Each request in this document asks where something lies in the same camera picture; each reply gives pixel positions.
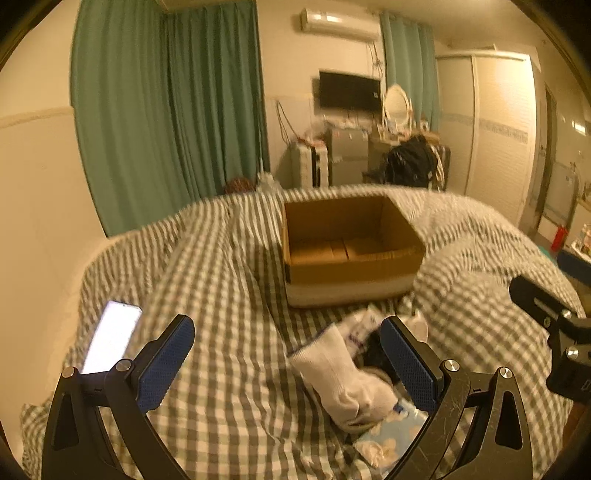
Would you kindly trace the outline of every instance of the silver bolt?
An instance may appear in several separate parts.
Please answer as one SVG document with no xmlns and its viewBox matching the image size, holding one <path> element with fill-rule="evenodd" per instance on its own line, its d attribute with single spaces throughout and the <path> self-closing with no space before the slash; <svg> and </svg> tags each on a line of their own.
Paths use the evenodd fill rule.
<svg viewBox="0 0 591 480">
<path fill-rule="evenodd" d="M 571 358 L 572 360 L 575 360 L 579 356 L 579 349 L 576 348 L 574 345 L 573 346 L 569 346 L 566 349 L 566 355 L 569 358 Z"/>
<path fill-rule="evenodd" d="M 65 367 L 64 371 L 61 373 L 61 376 L 64 378 L 70 378 L 72 375 L 74 375 L 74 372 L 76 372 L 74 367 Z"/>
<path fill-rule="evenodd" d="M 513 376 L 513 372 L 509 370 L 507 367 L 502 367 L 499 370 L 499 373 L 503 378 L 511 378 Z"/>
<path fill-rule="evenodd" d="M 127 370 L 131 368 L 131 362 L 126 358 L 123 360 L 119 360 L 117 362 L 117 365 L 115 365 L 115 368 L 118 372 L 127 372 Z"/>
<path fill-rule="evenodd" d="M 457 372 L 460 369 L 460 364 L 452 359 L 445 360 L 445 362 L 443 362 L 443 366 L 450 372 Z"/>
</svg>

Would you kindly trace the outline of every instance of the striped cloth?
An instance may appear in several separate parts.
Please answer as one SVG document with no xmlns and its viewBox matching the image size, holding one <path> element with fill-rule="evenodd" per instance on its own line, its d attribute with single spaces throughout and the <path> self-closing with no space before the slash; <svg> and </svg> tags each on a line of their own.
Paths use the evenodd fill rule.
<svg viewBox="0 0 591 480">
<path fill-rule="evenodd" d="M 148 414 L 190 478 L 381 478 L 287 366 L 285 357 L 360 305 L 289 308 L 281 256 L 285 200 L 386 193 L 414 225 L 427 253 L 411 300 L 430 324 L 440 358 L 473 371 L 506 365 L 518 380 L 530 426 L 534 477 L 561 447 L 570 402 L 550 393 L 545 331 L 514 306 L 507 286 L 525 274 L 582 314 L 557 267 L 500 214 L 452 194 L 392 186 L 355 186 L 224 196 L 190 205 L 104 251 L 87 269 L 77 340 L 64 365 L 80 368 L 108 300 L 144 313 L 127 355 L 156 338 L 177 313 L 196 340 L 162 405 Z M 377 302 L 383 312 L 394 301 Z M 40 478 L 50 399 L 22 411 L 24 465 Z M 140 478 L 103 412 L 126 473 Z M 467 431 L 462 420 L 442 462 L 449 468 Z"/>
</svg>

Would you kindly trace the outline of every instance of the open cardboard box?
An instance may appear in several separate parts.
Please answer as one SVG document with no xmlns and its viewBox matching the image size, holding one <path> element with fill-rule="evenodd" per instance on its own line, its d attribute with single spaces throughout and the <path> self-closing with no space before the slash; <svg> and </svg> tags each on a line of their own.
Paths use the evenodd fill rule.
<svg viewBox="0 0 591 480">
<path fill-rule="evenodd" d="M 425 246 L 385 195 L 288 202 L 283 210 L 290 305 L 317 307 L 406 293 Z"/>
</svg>

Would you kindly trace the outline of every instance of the white screen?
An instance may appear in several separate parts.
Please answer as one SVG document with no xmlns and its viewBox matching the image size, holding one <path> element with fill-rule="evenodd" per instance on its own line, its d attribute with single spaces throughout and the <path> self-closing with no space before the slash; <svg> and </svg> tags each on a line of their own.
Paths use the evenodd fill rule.
<svg viewBox="0 0 591 480">
<path fill-rule="evenodd" d="M 107 303 L 90 343 L 83 374 L 106 372 L 123 358 L 140 315 L 139 307 L 112 300 Z"/>
</svg>

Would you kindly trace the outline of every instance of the curtain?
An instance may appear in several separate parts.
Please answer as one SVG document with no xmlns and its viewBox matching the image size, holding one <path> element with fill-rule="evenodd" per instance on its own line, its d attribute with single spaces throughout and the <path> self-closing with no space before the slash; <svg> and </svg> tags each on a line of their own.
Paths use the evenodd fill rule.
<svg viewBox="0 0 591 480">
<path fill-rule="evenodd" d="M 254 2 L 164 13 L 82 0 L 71 97 L 90 192 L 109 236 L 254 179 L 265 129 Z"/>
<path fill-rule="evenodd" d="M 411 99 L 414 117 L 439 128 L 439 87 L 433 29 L 389 12 L 380 15 L 386 59 L 386 83 L 397 83 Z"/>
</svg>

